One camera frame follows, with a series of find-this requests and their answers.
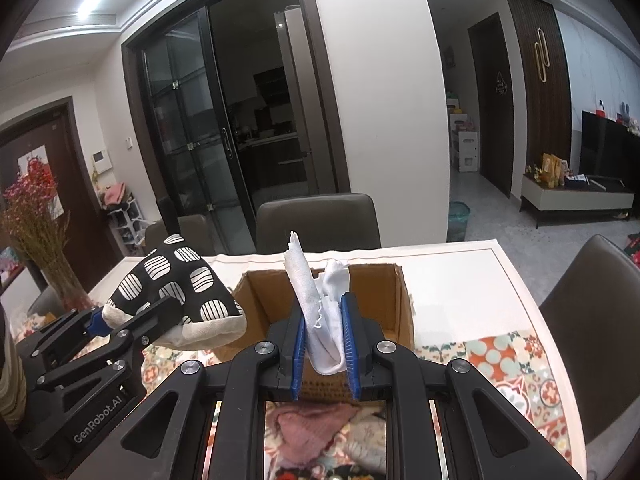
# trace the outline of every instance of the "poster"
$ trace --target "poster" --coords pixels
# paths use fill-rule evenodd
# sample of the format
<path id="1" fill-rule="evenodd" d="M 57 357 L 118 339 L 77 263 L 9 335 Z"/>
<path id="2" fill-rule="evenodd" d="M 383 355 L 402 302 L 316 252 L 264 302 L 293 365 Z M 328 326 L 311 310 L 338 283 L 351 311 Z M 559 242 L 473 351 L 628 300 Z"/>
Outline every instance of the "poster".
<path id="1" fill-rule="evenodd" d="M 55 177 L 55 175 L 53 175 L 53 173 L 51 172 L 51 168 L 49 167 L 47 150 L 45 149 L 44 145 L 27 153 L 26 155 L 21 156 L 18 159 L 18 168 L 20 169 L 20 174 L 21 175 L 27 174 L 27 167 L 29 165 L 29 161 L 35 157 L 39 157 L 42 163 L 45 165 L 46 169 L 49 170 L 49 173 L 51 173 L 52 176 Z M 55 198 L 53 199 L 52 206 L 53 207 L 51 209 L 51 213 L 54 219 L 58 218 L 59 216 L 62 216 L 62 214 L 65 212 L 65 210 L 62 207 L 62 202 L 60 202 L 60 197 L 58 195 L 56 195 Z"/>

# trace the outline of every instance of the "dark brown door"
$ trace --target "dark brown door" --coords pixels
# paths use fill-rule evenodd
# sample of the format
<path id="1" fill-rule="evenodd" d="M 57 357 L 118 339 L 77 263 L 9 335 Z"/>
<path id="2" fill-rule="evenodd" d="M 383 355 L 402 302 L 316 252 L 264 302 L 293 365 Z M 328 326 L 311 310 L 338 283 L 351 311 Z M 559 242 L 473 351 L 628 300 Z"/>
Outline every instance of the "dark brown door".
<path id="1" fill-rule="evenodd" d="M 5 189 L 14 183 L 20 157 L 44 145 L 58 183 L 60 202 L 65 213 L 70 214 L 65 255 L 82 286 L 89 291 L 122 256 L 115 250 L 106 221 L 98 216 L 97 199 L 94 204 L 85 185 L 81 171 L 86 169 L 80 168 L 68 118 L 64 113 L 48 112 L 42 122 L 36 120 L 26 131 L 16 131 L 18 128 L 0 133 L 0 187 Z"/>
<path id="2" fill-rule="evenodd" d="M 507 0 L 518 36 L 527 93 L 527 164 L 543 153 L 569 160 L 571 88 L 556 11 L 542 0 Z"/>
<path id="3" fill-rule="evenodd" d="M 505 195 L 513 173 L 513 93 L 507 44 L 496 12 L 469 29 L 480 113 L 480 173 Z"/>

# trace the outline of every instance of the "dining table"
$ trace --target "dining table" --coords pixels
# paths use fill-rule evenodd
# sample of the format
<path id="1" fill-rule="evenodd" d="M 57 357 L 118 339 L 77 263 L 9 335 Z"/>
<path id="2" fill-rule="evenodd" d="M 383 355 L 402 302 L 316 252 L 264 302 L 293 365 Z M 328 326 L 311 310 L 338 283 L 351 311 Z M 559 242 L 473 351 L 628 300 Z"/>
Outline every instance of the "dining table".
<path id="1" fill-rule="evenodd" d="M 535 300 L 496 240 L 305 256 L 315 269 L 331 259 L 402 267 L 418 357 L 443 364 L 453 358 L 467 359 L 586 478 L 580 414 L 562 357 Z M 90 291 L 92 300 L 105 303 L 141 259 L 121 260 Z M 248 271 L 284 269 L 282 253 L 219 254 L 204 260 L 230 290 Z M 180 355 L 160 349 L 154 355 L 155 364 L 143 369 L 147 390 L 191 358 L 205 365 L 218 362 L 209 351 Z"/>

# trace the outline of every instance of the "gray chair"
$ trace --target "gray chair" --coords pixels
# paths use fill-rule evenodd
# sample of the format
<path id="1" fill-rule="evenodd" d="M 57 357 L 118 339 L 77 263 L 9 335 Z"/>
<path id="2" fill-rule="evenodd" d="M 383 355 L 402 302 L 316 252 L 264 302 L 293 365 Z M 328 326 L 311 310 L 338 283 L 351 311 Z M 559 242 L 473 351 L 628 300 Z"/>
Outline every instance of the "gray chair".
<path id="1" fill-rule="evenodd" d="M 380 232 L 373 200 L 361 193 L 312 195 L 260 206 L 256 218 L 258 254 L 287 250 L 298 233 L 306 252 L 379 249 Z"/>
<path id="2" fill-rule="evenodd" d="M 188 215 L 178 218 L 180 234 L 200 256 L 215 256 L 210 225 L 204 215 Z M 149 254 L 168 237 L 164 222 L 151 224 L 145 231 L 145 254 Z"/>
<path id="3" fill-rule="evenodd" d="M 52 313 L 56 317 L 60 317 L 65 314 L 65 307 L 62 305 L 55 289 L 50 285 L 40 293 L 33 304 L 29 307 L 27 310 L 27 316 L 32 316 L 33 314 L 46 316 L 49 313 Z"/>
<path id="4" fill-rule="evenodd" d="M 588 478 L 629 478 L 640 457 L 640 269 L 596 235 L 540 311 L 574 390 Z"/>

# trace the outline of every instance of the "flower vase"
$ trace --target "flower vase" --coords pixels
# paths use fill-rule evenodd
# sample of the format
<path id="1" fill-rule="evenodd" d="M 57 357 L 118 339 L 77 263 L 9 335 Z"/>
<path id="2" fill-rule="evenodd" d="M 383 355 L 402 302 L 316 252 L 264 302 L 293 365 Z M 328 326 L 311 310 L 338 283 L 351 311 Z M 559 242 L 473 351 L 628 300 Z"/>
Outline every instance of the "flower vase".
<path id="1" fill-rule="evenodd" d="M 52 262 L 40 269 L 49 285 L 56 291 L 65 312 L 76 309 L 78 312 L 93 308 L 94 302 L 80 285 L 74 270 L 64 254 L 59 254 Z"/>

